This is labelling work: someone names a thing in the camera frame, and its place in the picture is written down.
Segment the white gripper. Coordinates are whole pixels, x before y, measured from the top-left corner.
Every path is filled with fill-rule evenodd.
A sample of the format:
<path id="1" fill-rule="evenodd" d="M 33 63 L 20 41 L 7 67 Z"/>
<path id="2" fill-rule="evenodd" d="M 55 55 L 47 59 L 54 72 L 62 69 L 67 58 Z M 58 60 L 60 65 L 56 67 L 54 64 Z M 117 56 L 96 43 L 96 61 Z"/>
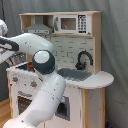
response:
<path id="1" fill-rule="evenodd" d="M 11 46 L 5 41 L 7 32 L 8 28 L 6 23 L 0 19 L 0 64 L 14 54 L 13 51 L 10 51 Z"/>

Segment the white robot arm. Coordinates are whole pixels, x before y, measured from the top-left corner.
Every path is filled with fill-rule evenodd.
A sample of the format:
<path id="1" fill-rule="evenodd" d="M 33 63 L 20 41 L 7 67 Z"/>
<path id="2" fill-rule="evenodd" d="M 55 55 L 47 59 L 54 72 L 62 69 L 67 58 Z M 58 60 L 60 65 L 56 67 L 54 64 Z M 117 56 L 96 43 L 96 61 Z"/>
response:
<path id="1" fill-rule="evenodd" d="M 18 117 L 9 119 L 3 128 L 37 128 L 40 123 L 53 117 L 61 102 L 66 82 L 57 73 L 51 42 L 32 33 L 7 38 L 7 31 L 6 23 L 0 19 L 0 64 L 16 51 L 30 54 L 41 87 L 28 108 Z"/>

